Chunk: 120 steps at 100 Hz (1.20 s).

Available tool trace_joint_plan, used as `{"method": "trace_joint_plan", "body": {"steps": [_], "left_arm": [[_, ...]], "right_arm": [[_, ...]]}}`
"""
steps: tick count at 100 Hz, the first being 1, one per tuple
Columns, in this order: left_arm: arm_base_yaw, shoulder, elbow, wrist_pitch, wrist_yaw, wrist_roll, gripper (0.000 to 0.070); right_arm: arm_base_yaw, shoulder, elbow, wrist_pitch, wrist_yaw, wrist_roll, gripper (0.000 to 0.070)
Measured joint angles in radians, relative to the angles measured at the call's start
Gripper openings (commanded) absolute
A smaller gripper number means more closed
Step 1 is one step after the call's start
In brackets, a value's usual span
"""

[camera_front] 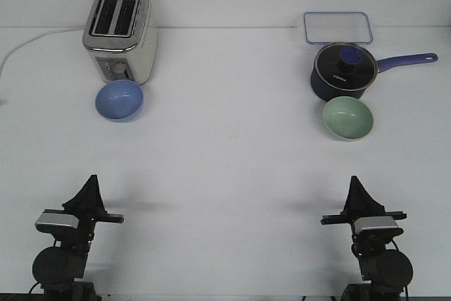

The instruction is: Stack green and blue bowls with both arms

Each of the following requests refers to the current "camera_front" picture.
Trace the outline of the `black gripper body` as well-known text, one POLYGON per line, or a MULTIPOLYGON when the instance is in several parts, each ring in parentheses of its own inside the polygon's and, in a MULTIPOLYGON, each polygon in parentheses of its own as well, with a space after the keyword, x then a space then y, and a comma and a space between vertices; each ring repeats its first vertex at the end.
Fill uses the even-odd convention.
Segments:
POLYGON ((123 223, 122 214, 97 214, 96 211, 67 211, 65 209, 45 209, 44 211, 72 214, 79 219, 76 231, 56 231, 50 234, 54 239, 54 245, 58 242, 63 248, 72 250, 89 250, 94 239, 96 224, 101 223, 123 223))
POLYGON ((385 216, 354 217, 325 215, 322 225, 349 224, 352 230, 352 253, 354 255, 377 255, 386 250, 392 240, 404 233, 397 221, 405 220, 403 211, 390 211, 385 216))

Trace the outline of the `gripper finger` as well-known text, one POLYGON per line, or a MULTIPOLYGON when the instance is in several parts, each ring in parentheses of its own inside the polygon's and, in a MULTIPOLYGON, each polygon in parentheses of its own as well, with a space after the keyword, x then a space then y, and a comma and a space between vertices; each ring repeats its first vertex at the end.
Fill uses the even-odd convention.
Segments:
POLYGON ((350 179, 350 187, 345 201, 343 213, 346 215, 355 214, 360 207, 359 204, 359 187, 360 181, 357 176, 352 176, 350 179))
POLYGON ((371 197, 358 178, 356 178, 356 184, 359 195, 358 205, 362 214, 384 214, 385 207, 371 197))
POLYGON ((97 175, 94 175, 94 196, 95 196, 95 210, 97 214, 106 214, 103 199, 99 189, 99 181, 97 175))
POLYGON ((62 206, 67 211, 94 211, 95 175, 91 175, 80 191, 62 206))

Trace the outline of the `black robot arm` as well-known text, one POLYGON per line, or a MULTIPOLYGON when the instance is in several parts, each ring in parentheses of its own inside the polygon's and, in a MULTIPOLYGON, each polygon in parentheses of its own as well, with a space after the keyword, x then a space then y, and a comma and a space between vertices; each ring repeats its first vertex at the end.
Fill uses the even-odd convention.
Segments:
POLYGON ((386 211, 366 191, 357 176, 350 186, 343 210, 325 215, 323 225, 348 224, 351 228, 351 252, 359 263, 362 283, 350 283, 341 300, 400 300, 408 292, 414 270, 409 258, 394 244, 394 238, 404 233, 397 222, 406 219, 403 211, 386 211))
POLYGON ((37 231, 54 238, 54 244, 43 249, 32 264, 44 300, 102 299, 92 282, 81 280, 99 222, 122 223, 124 216, 105 210, 95 174, 61 209, 45 209, 35 221, 37 231))

